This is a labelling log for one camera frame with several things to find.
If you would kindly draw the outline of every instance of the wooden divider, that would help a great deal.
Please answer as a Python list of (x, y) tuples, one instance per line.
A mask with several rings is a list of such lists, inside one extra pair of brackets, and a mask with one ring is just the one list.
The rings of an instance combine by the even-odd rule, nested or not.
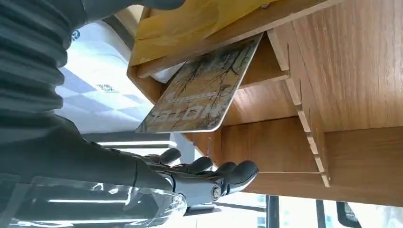
[(323, 183), (330, 187), (330, 176), (327, 167), (325, 135), (322, 117), (314, 96), (304, 59), (299, 50), (298, 40), (291, 23), (284, 24), (268, 31), (268, 36), (274, 48), (278, 62), (283, 63), (287, 58), (290, 78), (286, 84), (293, 103), (297, 108), (317, 168), (321, 172)]

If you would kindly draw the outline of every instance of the wooden panel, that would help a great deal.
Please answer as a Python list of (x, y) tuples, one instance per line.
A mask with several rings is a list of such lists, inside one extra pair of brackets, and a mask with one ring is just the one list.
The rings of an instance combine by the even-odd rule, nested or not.
[(403, 127), (326, 133), (332, 186), (319, 175), (259, 174), (247, 191), (403, 206)]
[[(150, 11), (151, 9), (148, 7), (144, 7), (139, 20), (143, 20), (144, 18), (147, 18), (150, 16)], [(138, 11), (132, 12), (132, 19), (135, 17), (138, 17)], [(135, 67), (129, 67), (127, 69), (127, 76), (129, 79), (132, 81), (132, 83), (144, 94), (145, 97), (147, 97), (148, 100), (150, 100), (153, 104), (157, 103), (158, 99), (160, 99), (161, 95), (166, 89), (166, 85), (163, 83), (158, 82), (152, 77), (147, 77), (147, 78), (139, 78), (139, 77), (133, 77), (135, 73)]]
[(284, 24), (268, 33), (273, 43), (279, 45), (277, 56), (286, 56), (289, 63), (290, 78), (286, 80), (288, 90), (297, 107), (310, 148), (317, 167), (322, 173), (325, 186), (330, 186), (328, 164), (326, 160), (325, 135), (323, 121), (317, 106), (313, 87), (308, 76), (305, 61), (299, 50), (299, 45), (291, 23)]
[(223, 126), (296, 116), (284, 81), (266, 81), (237, 90)]
[(214, 132), (184, 133), (185, 137), (204, 155), (211, 158), (216, 165), (223, 164), (221, 154), (221, 129)]
[(260, 172), (318, 173), (297, 117), (224, 127), (222, 157), (254, 161)]
[(288, 71), (282, 71), (268, 36), (263, 36), (241, 82), (240, 88), (257, 85), (266, 81), (280, 81), (289, 78)]
[(403, 125), (402, 7), (348, 0), (293, 22), (326, 131)]
[(172, 67), (187, 59), (208, 53), (225, 45), (259, 34), (304, 15), (332, 6), (342, 0), (282, 0), (266, 9), (259, 8), (204, 40), (178, 49), (177, 52), (137, 66), (133, 76), (145, 77)]

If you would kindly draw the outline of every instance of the qr code sticker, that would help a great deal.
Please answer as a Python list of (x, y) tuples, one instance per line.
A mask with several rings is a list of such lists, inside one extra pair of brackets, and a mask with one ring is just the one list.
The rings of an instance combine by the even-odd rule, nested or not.
[(98, 84), (97, 85), (102, 91), (107, 92), (107, 93), (117, 93), (116, 90), (114, 90), (110, 85), (108, 84)]

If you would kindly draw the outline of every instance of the robotic hand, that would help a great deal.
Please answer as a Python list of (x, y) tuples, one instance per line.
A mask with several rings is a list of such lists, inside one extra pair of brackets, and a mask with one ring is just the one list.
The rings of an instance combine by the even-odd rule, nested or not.
[(244, 161), (238, 166), (227, 162), (216, 171), (206, 171), (213, 166), (208, 157), (201, 157), (191, 164), (173, 167), (167, 165), (180, 156), (179, 150), (171, 148), (161, 156), (148, 155), (140, 158), (168, 180), (173, 192), (184, 195), (188, 206), (213, 202), (221, 196), (241, 191), (258, 174), (258, 168), (252, 161)]
[(137, 156), (85, 141), (53, 110), (74, 30), (132, 4), (163, 10), (184, 0), (0, 0), (0, 228), (148, 227), (244, 189), (250, 161), (215, 172), (208, 158)]

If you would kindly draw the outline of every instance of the transparent plastic cover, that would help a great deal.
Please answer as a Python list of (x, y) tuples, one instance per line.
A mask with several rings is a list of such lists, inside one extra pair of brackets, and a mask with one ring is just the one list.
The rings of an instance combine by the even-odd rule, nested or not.
[(153, 227), (186, 208), (182, 195), (164, 190), (0, 175), (0, 227)]

